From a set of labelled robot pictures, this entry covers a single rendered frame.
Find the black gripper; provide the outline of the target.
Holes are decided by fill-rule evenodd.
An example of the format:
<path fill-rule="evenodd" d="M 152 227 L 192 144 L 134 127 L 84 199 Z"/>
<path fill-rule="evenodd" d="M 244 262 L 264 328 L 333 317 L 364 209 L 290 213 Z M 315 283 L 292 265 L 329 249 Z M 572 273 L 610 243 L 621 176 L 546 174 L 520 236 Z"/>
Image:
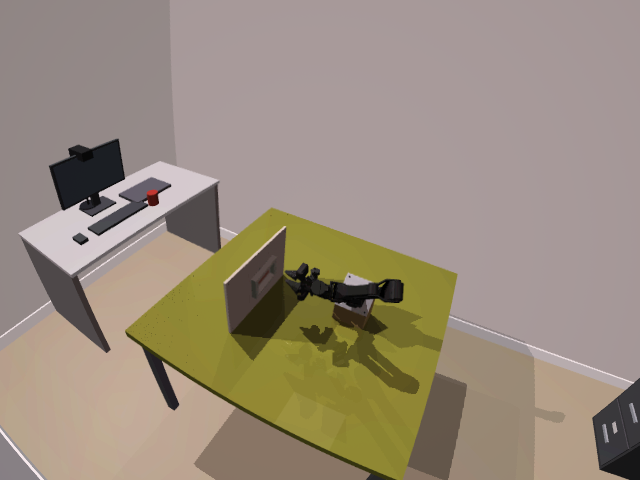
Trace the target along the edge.
<path fill-rule="evenodd" d="M 302 263 L 302 265 L 299 267 L 298 270 L 295 270 L 295 271 L 285 270 L 284 273 L 288 275 L 290 278 L 292 278 L 294 281 L 296 281 L 297 279 L 300 280 L 300 283 L 297 283 L 288 279 L 285 280 L 288 286 L 291 289 L 293 289 L 295 294 L 297 294 L 298 292 L 301 293 L 297 295 L 298 300 L 303 301 L 308 295 L 308 293 L 310 293 L 310 295 L 313 296 L 311 286 L 315 282 L 315 280 L 309 279 L 308 278 L 309 276 L 305 278 L 305 276 L 308 273 L 308 264 Z"/>

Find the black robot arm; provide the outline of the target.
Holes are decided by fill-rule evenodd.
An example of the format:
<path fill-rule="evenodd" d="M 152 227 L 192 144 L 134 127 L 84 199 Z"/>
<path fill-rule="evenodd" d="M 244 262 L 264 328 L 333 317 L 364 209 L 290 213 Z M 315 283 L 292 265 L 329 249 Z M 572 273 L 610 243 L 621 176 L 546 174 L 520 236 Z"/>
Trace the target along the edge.
<path fill-rule="evenodd" d="M 404 283 L 398 279 L 385 279 L 378 283 L 368 282 L 368 284 L 357 286 L 330 281 L 330 285 L 327 285 L 320 280 L 316 281 L 318 275 L 320 275 L 318 268 L 311 269 L 311 275 L 308 278 L 315 280 L 311 290 L 313 294 L 331 300 L 331 302 L 344 302 L 349 307 L 361 308 L 367 299 L 380 299 L 390 303 L 399 303 L 403 300 Z M 378 287 L 383 283 L 385 284 L 382 287 Z"/>

